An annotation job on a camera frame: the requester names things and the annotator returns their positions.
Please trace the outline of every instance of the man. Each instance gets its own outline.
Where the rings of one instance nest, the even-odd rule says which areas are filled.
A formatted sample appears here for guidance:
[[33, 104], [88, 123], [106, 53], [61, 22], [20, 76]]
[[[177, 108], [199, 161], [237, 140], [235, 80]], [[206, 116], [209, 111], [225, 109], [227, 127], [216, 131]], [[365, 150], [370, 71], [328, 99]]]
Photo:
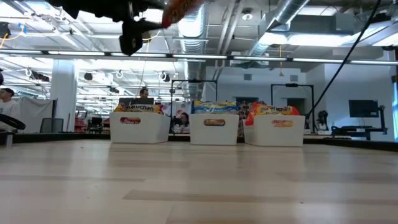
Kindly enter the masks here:
[[141, 89], [141, 90], [139, 91], [139, 96], [140, 96], [142, 99], [148, 98], [148, 89], [145, 89], [145, 88]]
[[[10, 88], [2, 88], [0, 90], [0, 99], [2, 99], [2, 103], [0, 103], [0, 113], [15, 119], [20, 119], [21, 107], [19, 106], [19, 103], [12, 100], [14, 94], [14, 91]], [[1, 130], [15, 130], [15, 128], [0, 122], [0, 131]]]

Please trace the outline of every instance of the white column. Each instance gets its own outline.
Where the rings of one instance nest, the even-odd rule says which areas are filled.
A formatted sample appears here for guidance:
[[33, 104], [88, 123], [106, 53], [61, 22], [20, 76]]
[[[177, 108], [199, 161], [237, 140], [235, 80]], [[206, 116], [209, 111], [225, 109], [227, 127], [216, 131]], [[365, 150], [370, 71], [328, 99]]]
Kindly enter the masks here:
[[76, 68], [75, 61], [54, 60], [50, 98], [57, 100], [55, 117], [63, 119], [63, 131], [75, 130], [78, 77], [79, 69]]

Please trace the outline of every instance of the person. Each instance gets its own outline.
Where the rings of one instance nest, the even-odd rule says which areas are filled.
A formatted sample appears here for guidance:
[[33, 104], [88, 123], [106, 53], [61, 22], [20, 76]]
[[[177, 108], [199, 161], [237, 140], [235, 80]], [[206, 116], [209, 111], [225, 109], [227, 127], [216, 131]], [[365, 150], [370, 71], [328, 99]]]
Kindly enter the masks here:
[[146, 99], [148, 98], [148, 89], [143, 88], [139, 91], [139, 97], [141, 97], [142, 99]]
[[[12, 118], [20, 120], [21, 118], [21, 107], [19, 103], [12, 100], [12, 97], [15, 95], [14, 91], [10, 88], [2, 88], [0, 90], [0, 99], [2, 99], [2, 103], [0, 103], [0, 114], [4, 114], [10, 116]], [[0, 130], [8, 131], [8, 130], [16, 130], [15, 128], [9, 126], [8, 124], [4, 124], [0, 122]]]
[[181, 119], [181, 127], [189, 127], [189, 115], [186, 112], [183, 112], [180, 115], [180, 119]]

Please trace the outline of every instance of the black frame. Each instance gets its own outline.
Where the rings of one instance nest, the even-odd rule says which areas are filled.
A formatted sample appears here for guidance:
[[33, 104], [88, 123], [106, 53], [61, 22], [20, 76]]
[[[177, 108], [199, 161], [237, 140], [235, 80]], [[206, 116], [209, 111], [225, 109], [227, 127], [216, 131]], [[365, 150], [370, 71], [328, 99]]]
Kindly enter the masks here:
[[[313, 85], [301, 85], [301, 84], [296, 84], [296, 83], [286, 83], [286, 84], [271, 84], [271, 105], [274, 104], [274, 86], [284, 86], [288, 88], [297, 88], [299, 86], [302, 87], [310, 87], [311, 88], [311, 104], [312, 108], [315, 104], [315, 99], [313, 98]], [[312, 113], [312, 133], [315, 133], [316, 126], [315, 126], [315, 113]]]
[[173, 85], [174, 85], [174, 82], [188, 82], [188, 83], [201, 83], [201, 82], [212, 82], [212, 83], [215, 83], [216, 84], [216, 101], [217, 101], [217, 99], [218, 99], [218, 81], [217, 80], [172, 80], [172, 88], [171, 88], [171, 90], [170, 90], [170, 95], [171, 95], [171, 118], [173, 118]]

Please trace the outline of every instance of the snack bag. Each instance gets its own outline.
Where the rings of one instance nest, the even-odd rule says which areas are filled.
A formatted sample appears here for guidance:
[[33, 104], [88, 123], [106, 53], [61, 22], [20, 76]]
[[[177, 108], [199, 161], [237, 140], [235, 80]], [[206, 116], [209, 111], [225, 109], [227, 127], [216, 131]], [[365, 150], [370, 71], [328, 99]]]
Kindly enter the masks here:
[[179, 22], [185, 15], [202, 5], [203, 2], [204, 0], [171, 0], [163, 12], [162, 27], [168, 28]]
[[163, 115], [163, 105], [131, 105], [126, 106], [125, 104], [119, 104], [114, 112], [146, 112], [146, 113], [158, 113]]
[[192, 114], [237, 114], [236, 102], [202, 102], [195, 100]]
[[277, 107], [254, 103], [253, 109], [250, 111], [248, 118], [246, 119], [246, 126], [253, 125], [254, 116], [257, 115], [300, 115], [300, 113], [293, 106]]

